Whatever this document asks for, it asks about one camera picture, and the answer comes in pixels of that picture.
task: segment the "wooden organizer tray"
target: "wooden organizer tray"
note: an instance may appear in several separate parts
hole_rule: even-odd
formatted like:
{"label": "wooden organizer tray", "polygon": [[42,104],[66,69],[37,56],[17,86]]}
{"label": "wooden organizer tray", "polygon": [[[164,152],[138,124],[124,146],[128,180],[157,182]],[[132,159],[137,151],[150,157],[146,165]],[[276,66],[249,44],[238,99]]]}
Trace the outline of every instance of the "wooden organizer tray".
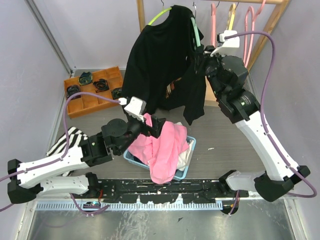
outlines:
{"label": "wooden organizer tray", "polygon": [[[108,82],[109,90],[96,92],[96,88],[93,83],[88,85],[80,86],[79,77],[69,78],[64,80],[64,92],[67,93],[67,88],[71,85],[78,85],[81,89],[81,92],[89,92],[93,94],[97,94],[103,96],[105,98],[112,98],[112,90],[116,88],[121,88],[123,85],[123,78],[120,73],[119,67],[111,67],[101,71],[92,72],[92,82],[97,82],[99,79],[105,79]],[[69,117],[77,118],[86,114],[94,113],[96,111],[114,107],[118,105],[117,103],[109,102],[102,100],[100,98],[89,96],[89,95],[81,95],[80,98],[72,99],[67,107],[67,113]]]}

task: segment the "blue laundry basket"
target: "blue laundry basket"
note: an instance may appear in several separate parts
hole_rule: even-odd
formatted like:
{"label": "blue laundry basket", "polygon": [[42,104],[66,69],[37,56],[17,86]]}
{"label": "blue laundry basket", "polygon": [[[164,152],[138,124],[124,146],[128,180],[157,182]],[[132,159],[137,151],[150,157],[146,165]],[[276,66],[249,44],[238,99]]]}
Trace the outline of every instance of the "blue laundry basket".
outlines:
{"label": "blue laundry basket", "polygon": [[[196,142],[197,142],[196,139],[194,137],[192,137],[192,136],[187,136],[186,137],[186,141],[188,143],[190,143],[191,140],[193,140],[193,144],[192,144],[192,147],[191,147],[191,152],[189,154],[188,160],[186,162],[185,169],[184,169],[184,171],[177,170],[175,172],[174,177],[173,177],[174,180],[181,181],[182,179],[185,179],[186,176],[187,176],[187,172],[188,172],[188,169],[189,169],[190,161],[191,161],[192,155],[194,153],[194,149],[195,149]],[[135,161],[134,156],[128,150],[126,150],[124,152],[123,157],[131,164],[137,165],[137,166],[142,167],[144,169],[148,169],[148,170],[150,169],[148,165],[145,165],[145,164],[143,164],[141,162]]]}

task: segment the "pink towel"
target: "pink towel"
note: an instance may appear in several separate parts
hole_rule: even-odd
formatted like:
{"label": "pink towel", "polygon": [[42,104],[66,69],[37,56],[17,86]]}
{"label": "pink towel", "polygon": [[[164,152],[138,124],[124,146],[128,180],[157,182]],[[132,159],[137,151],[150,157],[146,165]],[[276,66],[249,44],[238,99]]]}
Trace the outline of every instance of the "pink towel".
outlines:
{"label": "pink towel", "polygon": [[[152,125],[151,116],[144,115],[146,124]],[[128,151],[150,166],[150,177],[156,184],[170,182],[175,176],[179,154],[189,148],[187,128],[166,121],[159,138],[142,134],[130,145]]]}

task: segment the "metal floor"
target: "metal floor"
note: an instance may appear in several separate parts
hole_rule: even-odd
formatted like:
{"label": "metal floor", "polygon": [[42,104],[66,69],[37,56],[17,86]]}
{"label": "metal floor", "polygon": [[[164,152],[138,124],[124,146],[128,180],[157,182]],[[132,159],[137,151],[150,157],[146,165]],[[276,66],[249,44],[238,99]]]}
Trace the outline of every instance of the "metal floor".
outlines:
{"label": "metal floor", "polygon": [[[187,134],[196,138],[196,145],[187,173],[188,179],[217,179],[231,169],[241,172],[262,171],[264,166],[243,133],[231,124],[229,119],[214,106],[204,107],[205,115],[188,126],[183,117],[184,107],[171,111],[158,110],[156,116],[168,121],[182,122],[187,127]],[[75,126],[87,135],[101,131],[111,119],[125,119],[120,106],[107,108],[89,115],[67,119],[69,127]],[[57,136],[64,133],[63,125]],[[77,174],[93,172],[98,178],[138,178],[149,179],[148,170],[128,163],[123,156],[114,156],[114,160],[95,167],[78,170]]]}
{"label": "metal floor", "polygon": [[[65,227],[52,228],[47,225]],[[219,210],[36,211],[28,240],[294,240],[283,200],[242,200],[229,217]]]}

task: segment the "white cloth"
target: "white cloth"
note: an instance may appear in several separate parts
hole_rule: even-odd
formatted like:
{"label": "white cloth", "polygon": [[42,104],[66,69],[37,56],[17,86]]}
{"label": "white cloth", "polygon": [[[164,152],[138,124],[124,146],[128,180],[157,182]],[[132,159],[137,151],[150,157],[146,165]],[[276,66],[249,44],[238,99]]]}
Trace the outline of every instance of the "white cloth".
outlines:
{"label": "white cloth", "polygon": [[185,170],[193,144],[194,144],[193,140],[188,142],[189,148],[186,151],[184,151],[184,152],[179,154],[178,163],[176,165],[176,169],[178,169],[180,171],[184,171]]}

